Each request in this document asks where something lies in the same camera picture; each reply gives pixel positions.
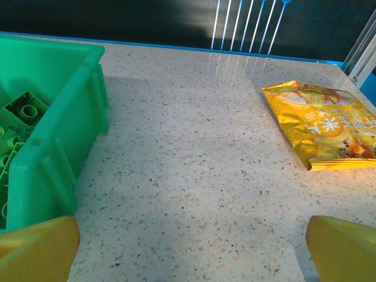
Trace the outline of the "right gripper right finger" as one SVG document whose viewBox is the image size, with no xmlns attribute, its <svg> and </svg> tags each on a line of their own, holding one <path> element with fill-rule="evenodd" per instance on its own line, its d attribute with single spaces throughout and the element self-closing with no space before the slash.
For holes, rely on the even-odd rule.
<svg viewBox="0 0 376 282">
<path fill-rule="evenodd" d="M 313 216 L 305 235 L 321 281 L 375 281 L 375 228 Z"/>
</svg>

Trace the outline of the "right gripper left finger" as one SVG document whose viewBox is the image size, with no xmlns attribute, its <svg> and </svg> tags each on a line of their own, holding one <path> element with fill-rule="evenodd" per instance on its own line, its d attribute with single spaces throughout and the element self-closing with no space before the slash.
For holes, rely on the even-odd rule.
<svg viewBox="0 0 376 282">
<path fill-rule="evenodd" d="M 80 245 L 73 216 L 1 234 L 1 281 L 67 281 Z"/>
</svg>

